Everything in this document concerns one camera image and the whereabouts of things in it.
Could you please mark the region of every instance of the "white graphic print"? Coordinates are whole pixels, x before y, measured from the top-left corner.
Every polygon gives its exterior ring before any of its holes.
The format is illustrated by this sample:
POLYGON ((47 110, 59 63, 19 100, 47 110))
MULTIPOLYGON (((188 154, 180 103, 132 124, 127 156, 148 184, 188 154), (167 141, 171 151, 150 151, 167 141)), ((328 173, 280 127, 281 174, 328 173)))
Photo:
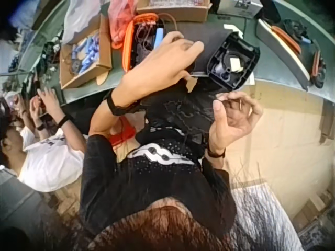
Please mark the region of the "white graphic print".
POLYGON ((150 143, 148 145, 141 146, 140 148, 129 153, 127 158, 135 158, 138 156, 145 156, 150 161, 158 162, 162 165, 171 165, 171 164, 189 164, 194 165, 193 161, 190 161, 188 158, 179 155, 173 154, 165 148, 161 148, 155 143, 150 143))

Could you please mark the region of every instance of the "white box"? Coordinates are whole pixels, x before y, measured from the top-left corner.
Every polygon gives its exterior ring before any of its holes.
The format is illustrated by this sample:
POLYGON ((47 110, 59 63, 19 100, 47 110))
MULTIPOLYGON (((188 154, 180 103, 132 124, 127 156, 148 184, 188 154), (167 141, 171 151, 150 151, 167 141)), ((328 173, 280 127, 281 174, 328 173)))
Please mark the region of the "white box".
POLYGON ((217 13, 253 18, 262 7, 260 0, 221 0, 217 13))

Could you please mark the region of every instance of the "woman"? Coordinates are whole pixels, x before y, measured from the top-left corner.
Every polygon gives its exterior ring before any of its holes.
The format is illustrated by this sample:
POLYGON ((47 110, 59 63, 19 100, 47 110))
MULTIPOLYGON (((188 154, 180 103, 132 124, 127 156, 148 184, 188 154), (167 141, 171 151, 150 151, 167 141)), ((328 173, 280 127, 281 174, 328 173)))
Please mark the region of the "woman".
POLYGON ((223 168, 225 149, 251 132, 263 110, 245 93, 215 98, 219 90, 181 91, 178 82, 190 77, 184 69, 203 49, 202 42, 170 32, 94 113, 80 207, 84 226, 97 236, 90 248, 209 250, 229 243, 236 206, 223 168), (213 109, 201 109, 209 99, 213 109), (148 120, 137 137, 141 147, 117 165, 109 131, 118 116, 140 107, 148 120))

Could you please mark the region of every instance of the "orange frame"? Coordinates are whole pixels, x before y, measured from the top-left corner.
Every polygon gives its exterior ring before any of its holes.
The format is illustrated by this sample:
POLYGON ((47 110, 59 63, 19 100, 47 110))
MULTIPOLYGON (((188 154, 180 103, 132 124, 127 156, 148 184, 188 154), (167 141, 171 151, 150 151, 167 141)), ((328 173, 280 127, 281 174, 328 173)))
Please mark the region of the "orange frame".
POLYGON ((134 25, 142 22, 150 22, 150 21, 158 21, 159 17, 155 13, 144 13, 141 15, 137 15, 133 18, 133 20, 128 24, 125 40, 124 40, 124 48, 122 52, 122 68, 125 72, 128 72, 130 69, 130 58, 131 58, 131 47, 133 41, 134 34, 134 25))

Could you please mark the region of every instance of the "black t-shirt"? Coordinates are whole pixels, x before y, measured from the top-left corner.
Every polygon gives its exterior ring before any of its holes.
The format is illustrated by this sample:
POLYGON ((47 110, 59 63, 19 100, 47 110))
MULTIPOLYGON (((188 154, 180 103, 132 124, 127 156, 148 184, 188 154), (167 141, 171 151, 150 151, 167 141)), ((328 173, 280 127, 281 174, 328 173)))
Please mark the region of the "black t-shirt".
POLYGON ((80 217, 97 235, 151 203, 173 197, 220 237, 236 214, 228 182, 226 172, 217 174, 205 159, 201 166, 191 148, 175 138, 153 140, 117 164, 109 141, 93 135, 84 159, 80 217))

